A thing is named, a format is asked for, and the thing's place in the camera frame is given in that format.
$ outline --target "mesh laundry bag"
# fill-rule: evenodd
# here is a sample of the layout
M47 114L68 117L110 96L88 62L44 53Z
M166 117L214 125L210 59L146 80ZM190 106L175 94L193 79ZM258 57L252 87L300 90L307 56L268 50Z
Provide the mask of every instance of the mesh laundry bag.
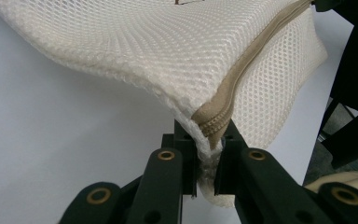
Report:
M222 137L233 119L266 148L325 58L309 0L0 0L0 15L53 61L155 95L196 141L214 204Z

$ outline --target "beige zipper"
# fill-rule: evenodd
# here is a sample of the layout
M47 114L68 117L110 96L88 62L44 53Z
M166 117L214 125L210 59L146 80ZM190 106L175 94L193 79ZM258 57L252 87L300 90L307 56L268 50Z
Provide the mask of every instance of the beige zipper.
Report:
M279 12L231 67L212 100L202 105L191 117L199 125L204 136L208 137L211 149L216 148L231 120L235 91L249 64L273 36L304 12L309 5L310 0L300 0Z

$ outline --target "zipper teeth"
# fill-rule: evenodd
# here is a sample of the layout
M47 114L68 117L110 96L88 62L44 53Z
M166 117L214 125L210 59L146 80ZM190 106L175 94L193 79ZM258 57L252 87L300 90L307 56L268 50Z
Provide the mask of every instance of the zipper teeth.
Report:
M309 0L303 1L301 3L298 4L298 6L291 12L289 13L287 16L283 17L282 19L280 19L278 21L277 26L272 30L272 32L270 34L268 34L268 38L265 41L265 44L268 43L270 41L270 39L276 35L282 28L284 25L286 25L287 23L289 23L290 21L292 21L294 18L296 18L299 13L301 13L302 11L305 11L308 8L308 5L310 4ZM251 59L249 60L249 62L251 62L260 52L261 50L264 48L265 45L261 45L256 51L253 57L251 57ZM244 71L249 67L250 63L247 63L242 69L240 74L238 75L238 77L235 80L235 84L234 84L234 88L233 90L230 92L230 97L229 100L227 102L227 104L224 106L223 110L221 110L215 117L213 117L212 119L201 123L200 129L202 130L203 134L205 136L209 136L212 135L216 132L218 132L219 130L221 130L222 128L224 128L230 121L231 119L231 115L233 113L233 109L234 109L234 98L235 98L235 94L234 92L237 89L237 86L239 84L239 80L243 77Z

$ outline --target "white mesh fabric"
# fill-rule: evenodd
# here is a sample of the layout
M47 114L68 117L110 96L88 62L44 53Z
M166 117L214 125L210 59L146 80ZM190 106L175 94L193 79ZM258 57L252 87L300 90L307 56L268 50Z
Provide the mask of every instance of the white mesh fabric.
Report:
M211 151L191 116L274 16L295 1L0 0L0 15L55 62L158 97L197 143L207 198L228 206L230 200L208 190L221 146ZM310 13L301 18L268 43L237 92L233 118L251 146L273 140L296 91L324 55Z

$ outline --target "white surface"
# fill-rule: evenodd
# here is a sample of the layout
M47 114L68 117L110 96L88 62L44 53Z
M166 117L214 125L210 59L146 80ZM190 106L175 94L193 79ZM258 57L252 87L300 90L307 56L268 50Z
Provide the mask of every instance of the white surface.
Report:
M330 58L299 92L268 148L301 183L351 26L317 14ZM171 133L172 116L151 95L45 58L0 19L0 224L56 223L77 193L98 181L123 186ZM235 209L185 197L183 223L239 223Z

